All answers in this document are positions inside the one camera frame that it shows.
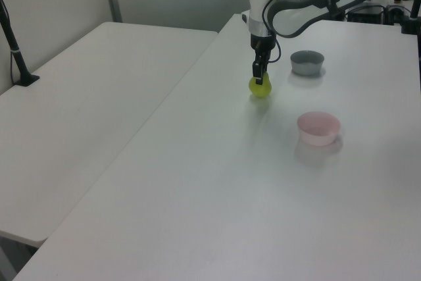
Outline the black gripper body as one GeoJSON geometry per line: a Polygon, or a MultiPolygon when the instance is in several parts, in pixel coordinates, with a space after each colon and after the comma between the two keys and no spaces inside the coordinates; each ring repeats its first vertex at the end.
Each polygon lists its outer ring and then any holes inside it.
{"type": "Polygon", "coordinates": [[[275,36],[260,37],[251,34],[251,48],[255,52],[267,52],[273,50],[276,45],[275,36]]]}

